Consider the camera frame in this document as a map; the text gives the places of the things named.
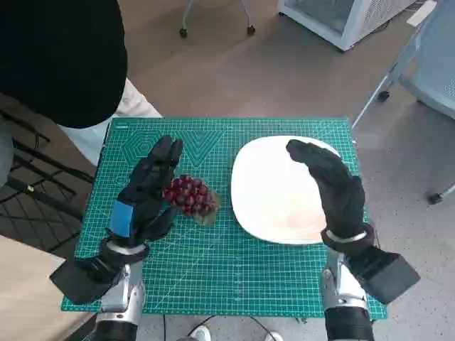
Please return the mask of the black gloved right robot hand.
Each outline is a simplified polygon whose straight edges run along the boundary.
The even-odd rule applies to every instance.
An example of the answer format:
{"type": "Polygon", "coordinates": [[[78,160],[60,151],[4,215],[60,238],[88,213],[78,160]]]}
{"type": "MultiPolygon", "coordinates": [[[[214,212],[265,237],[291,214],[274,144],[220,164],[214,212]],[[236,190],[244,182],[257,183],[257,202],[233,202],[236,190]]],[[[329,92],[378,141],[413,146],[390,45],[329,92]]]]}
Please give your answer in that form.
{"type": "Polygon", "coordinates": [[[365,191],[360,177],[352,175],[339,156],[315,144],[292,139],[286,149],[316,181],[328,230],[341,239],[362,233],[365,191]]]}

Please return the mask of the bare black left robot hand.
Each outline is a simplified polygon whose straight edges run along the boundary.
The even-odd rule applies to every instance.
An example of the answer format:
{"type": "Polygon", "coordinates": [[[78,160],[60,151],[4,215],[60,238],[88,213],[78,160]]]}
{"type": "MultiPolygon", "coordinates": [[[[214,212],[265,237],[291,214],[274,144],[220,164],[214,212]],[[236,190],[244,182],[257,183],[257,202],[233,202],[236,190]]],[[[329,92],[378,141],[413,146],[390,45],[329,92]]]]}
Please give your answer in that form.
{"type": "Polygon", "coordinates": [[[177,209],[164,209],[163,191],[170,186],[183,150],[183,141],[162,136],[134,167],[111,212],[109,236],[123,247],[165,237],[177,209]]]}

